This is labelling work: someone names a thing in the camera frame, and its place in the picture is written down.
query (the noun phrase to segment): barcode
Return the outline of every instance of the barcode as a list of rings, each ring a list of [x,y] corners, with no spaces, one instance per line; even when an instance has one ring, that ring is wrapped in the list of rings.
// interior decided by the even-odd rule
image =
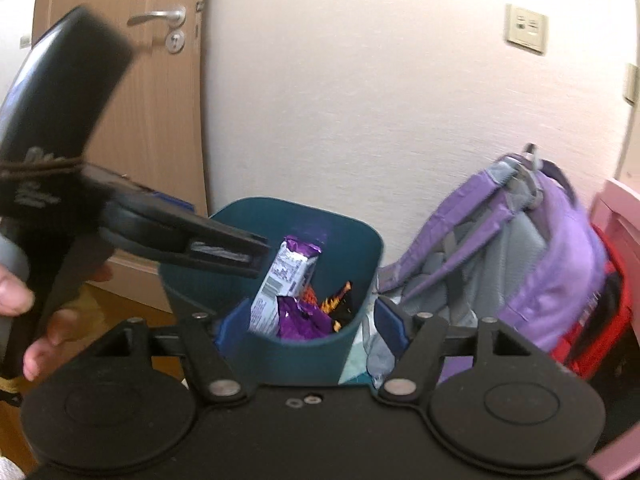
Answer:
[[[270,300],[275,300],[281,288],[282,283],[280,283],[278,280],[274,280],[271,276],[267,276],[267,280],[264,282],[261,292],[267,298],[270,298]]]

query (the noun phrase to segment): hand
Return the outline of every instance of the hand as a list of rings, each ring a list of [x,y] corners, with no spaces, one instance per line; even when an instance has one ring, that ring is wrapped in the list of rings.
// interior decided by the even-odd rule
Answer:
[[[96,272],[94,281],[111,279],[111,269],[103,266]],[[33,293],[6,267],[0,266],[0,315],[20,316],[33,306]],[[81,322],[81,313],[69,308],[57,310],[47,325],[44,336],[35,341],[24,353],[22,374],[33,381],[43,374],[51,373],[60,366],[69,352],[64,343],[72,341]]]

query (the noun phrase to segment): finger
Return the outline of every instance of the finger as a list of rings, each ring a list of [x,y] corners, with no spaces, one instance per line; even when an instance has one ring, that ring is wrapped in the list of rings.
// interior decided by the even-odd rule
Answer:
[[[0,315],[19,316],[33,304],[33,293],[5,266],[0,266]]]
[[[61,308],[55,311],[47,324],[47,338],[53,346],[65,341],[77,339],[76,332],[80,325],[80,315],[75,310]]]
[[[96,270],[94,275],[91,277],[92,282],[108,282],[113,278],[113,271],[111,267],[107,264],[104,264],[100,269]]]
[[[28,381],[35,380],[47,370],[56,355],[56,347],[45,336],[32,343],[24,353],[22,374]]]

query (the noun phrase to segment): purple backpack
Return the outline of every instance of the purple backpack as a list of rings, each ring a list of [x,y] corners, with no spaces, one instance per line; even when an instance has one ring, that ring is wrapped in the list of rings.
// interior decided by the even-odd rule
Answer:
[[[378,270],[386,299],[376,301],[374,322],[382,338],[366,342],[367,368],[378,382],[408,345],[398,312],[429,312],[455,326],[495,317],[551,351],[593,304],[605,262],[568,180],[529,144],[462,184],[402,257]],[[471,363],[447,359],[441,379]]]

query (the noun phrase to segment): purple wrapper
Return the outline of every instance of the purple wrapper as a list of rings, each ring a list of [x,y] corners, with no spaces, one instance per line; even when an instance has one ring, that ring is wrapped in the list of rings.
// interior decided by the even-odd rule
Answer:
[[[308,242],[301,242],[295,236],[285,236],[284,239],[287,243],[287,249],[292,253],[302,254],[307,258],[315,258],[316,256],[320,256],[322,253],[322,249],[317,245],[310,244]]]
[[[278,296],[281,339],[309,341],[334,332],[333,320],[315,305],[289,296]]]

